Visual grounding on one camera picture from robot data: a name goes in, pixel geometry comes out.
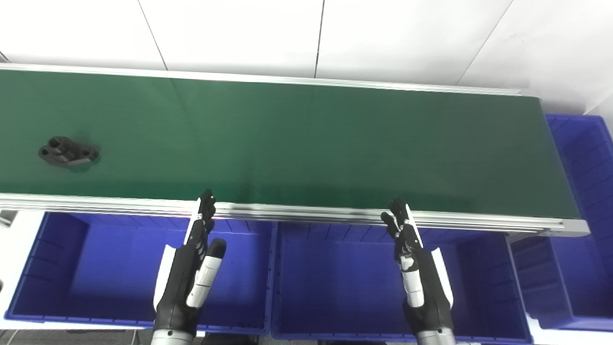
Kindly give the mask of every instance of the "black metal part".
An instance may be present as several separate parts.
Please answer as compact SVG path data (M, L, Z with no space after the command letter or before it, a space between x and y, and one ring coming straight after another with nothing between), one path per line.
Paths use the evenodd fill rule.
M72 166L95 160L98 151L91 145L72 141L65 136L54 136L40 148L39 156L49 164Z

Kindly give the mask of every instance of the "robotic hand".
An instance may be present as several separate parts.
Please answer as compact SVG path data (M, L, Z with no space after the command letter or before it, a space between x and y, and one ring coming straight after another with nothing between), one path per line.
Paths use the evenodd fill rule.
M453 297L440 250L429 252L419 236L409 206L399 197L389 204L394 216L381 213L394 240L394 259L402 273L405 317L419 345L453 345Z
M207 247L208 234L215 225L213 214L215 197L207 189L198 199L183 245L176 250L166 247L164 251L165 257L174 256L169 270L160 267L158 272L152 345L189 345L196 336L200 307L226 253L223 239L216 238ZM160 286L165 288L158 300Z

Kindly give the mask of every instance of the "blue storage bin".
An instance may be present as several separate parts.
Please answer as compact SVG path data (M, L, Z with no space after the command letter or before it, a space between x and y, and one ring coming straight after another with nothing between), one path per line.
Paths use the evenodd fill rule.
M526 310L541 328L613 331L613 144L604 121L547 115L589 236L512 244Z
M458 341L531 344L504 234L421 230L440 246ZM384 227L281 223L273 294L277 339L415 341L394 244Z
M50 213L44 217L7 319L152 327L164 246L188 219ZM199 330L268 333L276 223L219 220L226 257Z

